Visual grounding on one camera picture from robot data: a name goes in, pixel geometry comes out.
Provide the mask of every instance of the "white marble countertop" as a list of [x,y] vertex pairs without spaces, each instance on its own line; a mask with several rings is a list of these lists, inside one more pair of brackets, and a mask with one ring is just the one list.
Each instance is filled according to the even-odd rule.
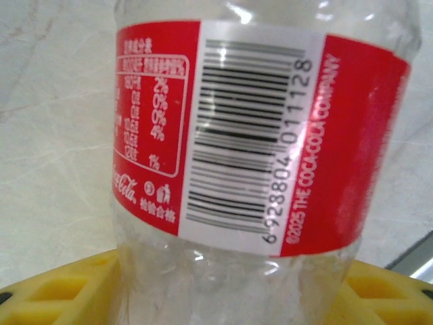
[[[433,1],[359,259],[385,265],[433,225]],[[0,288],[115,247],[114,0],[0,11]]]

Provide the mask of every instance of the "bottle label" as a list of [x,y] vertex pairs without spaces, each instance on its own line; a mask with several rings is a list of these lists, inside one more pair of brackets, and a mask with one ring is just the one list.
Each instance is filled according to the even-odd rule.
[[113,191],[221,249],[324,253],[361,234],[410,67],[294,28],[154,22],[118,32]]

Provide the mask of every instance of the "white barcode area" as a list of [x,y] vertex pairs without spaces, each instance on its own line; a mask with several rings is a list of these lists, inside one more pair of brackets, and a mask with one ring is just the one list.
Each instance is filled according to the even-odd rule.
[[290,72],[301,49],[207,40],[186,218],[266,234]]

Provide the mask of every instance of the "yellow plastic stand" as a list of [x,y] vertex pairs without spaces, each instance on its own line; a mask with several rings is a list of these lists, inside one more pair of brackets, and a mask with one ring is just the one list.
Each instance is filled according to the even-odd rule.
[[[0,325],[105,325],[119,280],[110,251],[13,284],[0,290]],[[433,325],[433,286],[355,261],[325,321],[339,324]]]

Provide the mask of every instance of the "red label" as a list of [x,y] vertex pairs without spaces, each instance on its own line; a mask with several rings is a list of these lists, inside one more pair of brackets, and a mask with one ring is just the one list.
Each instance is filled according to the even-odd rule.
[[[272,28],[277,27],[268,26],[263,33],[257,33],[256,43],[242,43],[250,27],[227,25],[236,30],[236,33],[227,32],[228,43],[224,38],[204,39],[200,22],[140,24],[118,33],[113,175],[116,199],[131,214],[155,228],[178,236],[179,223],[185,222],[183,229],[190,227],[191,231],[184,232],[188,237],[184,239],[224,249],[249,253],[257,249],[265,255],[285,257],[323,253],[351,244],[363,229],[409,65],[390,51],[335,36],[322,36],[321,59],[313,59],[312,53],[319,53],[320,58],[317,35],[304,41],[304,49],[299,42],[296,46],[276,47],[278,40],[272,37],[267,40],[264,36],[271,35]],[[271,56],[273,63],[268,64],[266,60],[271,61]],[[263,71],[284,64],[290,67],[288,74],[293,71],[288,81],[283,81],[285,77],[277,73],[274,76],[273,72]],[[312,71],[318,71],[317,78]],[[242,91],[236,88],[241,87],[237,80],[246,83]],[[310,92],[307,87],[302,88],[308,83]],[[280,88],[283,89],[281,108],[278,107]],[[248,89],[258,90],[254,93]],[[263,92],[268,89],[270,95],[266,97]],[[247,201],[236,199],[236,191],[244,184],[227,186],[235,176],[247,179],[254,174],[258,181],[249,180],[251,184],[268,177],[266,159],[250,159],[254,151],[251,146],[254,148],[254,141],[271,142],[272,131],[259,134],[262,132],[260,117],[254,120],[256,113],[248,112],[248,107],[242,106],[244,102],[250,103],[251,109],[256,111],[260,111],[258,105],[272,105],[273,112],[266,115],[269,118],[263,123],[274,128],[275,123],[281,123],[280,133],[276,132],[285,136],[280,139],[287,143],[302,139],[294,145],[298,151],[290,148],[290,159],[281,158],[284,149],[281,153],[282,147],[279,147],[279,161],[287,166],[287,173],[280,169],[276,176],[291,177],[287,184],[273,185],[273,180],[266,185],[274,192],[265,192],[269,196],[263,199],[266,207],[263,211],[273,207],[275,218],[269,219],[264,213],[263,222],[258,223],[262,209],[260,199],[253,209],[248,209]],[[282,112],[290,109],[294,114],[296,110],[303,110],[304,122],[284,118],[278,122],[279,109]],[[239,116],[245,117],[245,129],[250,129],[251,134],[242,130],[243,133],[227,140],[227,134],[236,131],[232,125],[243,123]],[[213,131],[209,123],[216,125]],[[206,128],[212,132],[197,135],[200,130],[206,133]],[[199,136],[204,137],[202,142],[195,141]],[[247,148],[245,156],[241,150],[233,156],[221,154],[223,150],[229,152],[227,146],[234,146],[236,141],[239,147]],[[201,150],[204,147],[200,146],[205,145],[207,151]],[[268,151],[263,146],[257,148],[255,151]],[[270,146],[269,150],[278,148]],[[193,175],[192,160],[200,163],[198,167],[193,166],[196,168]],[[213,175],[206,181],[209,171],[202,167],[209,160],[218,165],[213,167],[213,172],[227,164],[231,169],[221,169],[221,175]],[[262,169],[263,177],[257,177]],[[233,170],[239,171],[241,176],[233,175]],[[226,188],[218,191],[215,187],[218,183],[226,184]],[[220,197],[219,193],[226,193],[226,196]],[[232,193],[233,198],[228,198],[227,193]],[[254,193],[258,197],[262,195],[257,190]],[[285,205],[280,210],[277,203]],[[216,204],[224,207],[216,209]],[[186,214],[186,210],[191,216],[181,215],[182,211]],[[203,211],[213,211],[213,219],[207,219]],[[279,218],[278,211],[288,213]],[[191,235],[195,230],[202,230],[203,225],[208,227],[206,233]],[[267,233],[263,236],[265,226]],[[224,232],[231,232],[230,239],[226,237],[227,247],[224,238],[217,238],[224,236]],[[244,241],[242,248],[233,243],[237,236],[240,242]]]

